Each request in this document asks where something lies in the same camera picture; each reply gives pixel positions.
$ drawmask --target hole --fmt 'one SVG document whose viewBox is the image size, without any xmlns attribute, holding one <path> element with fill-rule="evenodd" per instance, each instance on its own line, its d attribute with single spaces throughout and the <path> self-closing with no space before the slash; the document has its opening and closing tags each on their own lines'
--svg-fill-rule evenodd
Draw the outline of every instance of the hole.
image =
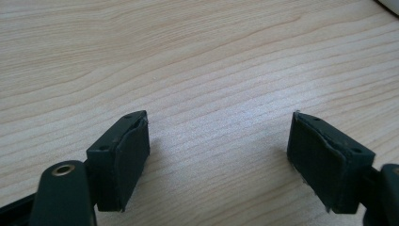
<svg viewBox="0 0 399 226">
<path fill-rule="evenodd" d="M 103 146 L 101 146 L 99 149 L 100 149 L 101 151 L 106 151 L 106 150 L 109 149 L 109 146 L 108 146 L 108 145 L 103 145 Z"/>
<path fill-rule="evenodd" d="M 67 175 L 68 173 L 72 172 L 74 170 L 74 165 L 63 165 L 60 167 L 57 167 L 56 169 L 53 170 L 52 174 L 54 176 L 63 176 Z"/>
<path fill-rule="evenodd" d="M 352 149 L 352 151 L 355 152 L 355 153 L 361 153 L 361 150 L 357 149 L 357 148 Z"/>
</svg>

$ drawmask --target wooden table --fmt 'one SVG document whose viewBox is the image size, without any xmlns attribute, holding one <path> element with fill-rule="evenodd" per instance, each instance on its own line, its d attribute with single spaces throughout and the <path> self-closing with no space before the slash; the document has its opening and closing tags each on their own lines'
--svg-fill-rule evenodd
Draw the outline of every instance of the wooden table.
<svg viewBox="0 0 399 226">
<path fill-rule="evenodd" d="M 152 153 L 99 225 L 360 225 L 286 158 L 292 113 L 399 163 L 399 22 L 372 0 L 0 2 L 0 205 L 146 109 Z"/>
</svg>

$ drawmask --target light wood tabletop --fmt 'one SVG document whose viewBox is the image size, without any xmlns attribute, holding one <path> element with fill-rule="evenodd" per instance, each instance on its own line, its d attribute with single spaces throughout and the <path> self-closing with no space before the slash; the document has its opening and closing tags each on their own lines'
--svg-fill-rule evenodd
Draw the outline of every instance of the light wood tabletop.
<svg viewBox="0 0 399 226">
<path fill-rule="evenodd" d="M 361 225 L 289 164 L 292 113 L 399 163 L 399 20 L 373 0 L 1 0 L 0 205 L 122 115 L 151 155 L 99 225 Z"/>
</svg>

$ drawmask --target wood grain surface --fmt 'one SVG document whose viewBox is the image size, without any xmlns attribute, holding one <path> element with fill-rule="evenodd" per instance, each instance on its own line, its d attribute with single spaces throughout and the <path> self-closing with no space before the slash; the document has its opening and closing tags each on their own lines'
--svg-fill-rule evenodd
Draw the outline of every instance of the wood grain surface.
<svg viewBox="0 0 399 226">
<path fill-rule="evenodd" d="M 286 158 L 292 113 L 399 163 L 399 21 L 372 0 L 1 0 L 0 205 L 146 109 L 152 153 L 99 225 L 361 225 Z"/>
</svg>

